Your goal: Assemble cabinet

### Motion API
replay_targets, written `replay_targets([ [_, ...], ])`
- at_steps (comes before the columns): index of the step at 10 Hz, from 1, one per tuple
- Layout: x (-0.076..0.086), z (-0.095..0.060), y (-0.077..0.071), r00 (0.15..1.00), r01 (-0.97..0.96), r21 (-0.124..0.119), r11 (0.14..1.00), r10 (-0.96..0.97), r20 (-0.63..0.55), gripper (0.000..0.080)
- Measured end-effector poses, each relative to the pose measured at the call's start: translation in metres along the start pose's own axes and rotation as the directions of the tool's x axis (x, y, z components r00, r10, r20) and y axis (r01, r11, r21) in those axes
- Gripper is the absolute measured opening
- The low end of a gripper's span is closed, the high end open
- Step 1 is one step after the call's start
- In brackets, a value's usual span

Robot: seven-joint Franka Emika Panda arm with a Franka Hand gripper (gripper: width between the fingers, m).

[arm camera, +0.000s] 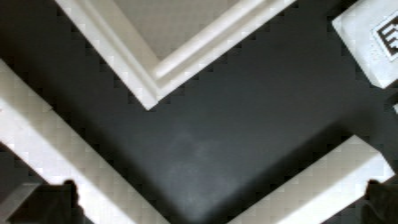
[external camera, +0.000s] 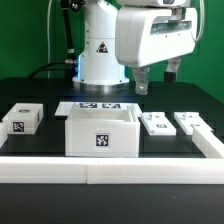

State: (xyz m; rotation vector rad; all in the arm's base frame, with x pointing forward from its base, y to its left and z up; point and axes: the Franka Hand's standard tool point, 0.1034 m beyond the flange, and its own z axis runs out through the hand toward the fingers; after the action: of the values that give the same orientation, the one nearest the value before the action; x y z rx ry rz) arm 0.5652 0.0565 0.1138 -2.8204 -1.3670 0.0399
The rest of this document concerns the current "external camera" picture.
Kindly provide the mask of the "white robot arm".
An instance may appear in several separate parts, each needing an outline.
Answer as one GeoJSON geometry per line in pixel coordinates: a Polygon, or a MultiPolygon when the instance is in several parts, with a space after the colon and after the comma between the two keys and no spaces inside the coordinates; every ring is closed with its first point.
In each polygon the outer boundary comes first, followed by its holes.
{"type": "Polygon", "coordinates": [[[197,11],[191,0],[87,0],[85,47],[78,58],[73,85],[109,93],[129,83],[124,69],[132,69],[135,91],[148,92],[152,64],[166,61],[164,81],[173,83],[181,57],[191,53],[197,38],[197,11]]]}

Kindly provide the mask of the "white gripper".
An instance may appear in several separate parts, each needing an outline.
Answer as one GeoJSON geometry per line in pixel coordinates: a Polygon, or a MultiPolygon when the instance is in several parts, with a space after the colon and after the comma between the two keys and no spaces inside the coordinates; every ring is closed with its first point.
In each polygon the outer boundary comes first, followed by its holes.
{"type": "Polygon", "coordinates": [[[181,64],[179,56],[194,50],[196,10],[187,8],[179,20],[172,18],[172,12],[172,9],[140,7],[122,7],[119,10],[115,55],[122,65],[140,67],[132,69],[135,92],[139,95],[148,93],[148,65],[169,59],[164,82],[174,83],[181,64]]]}

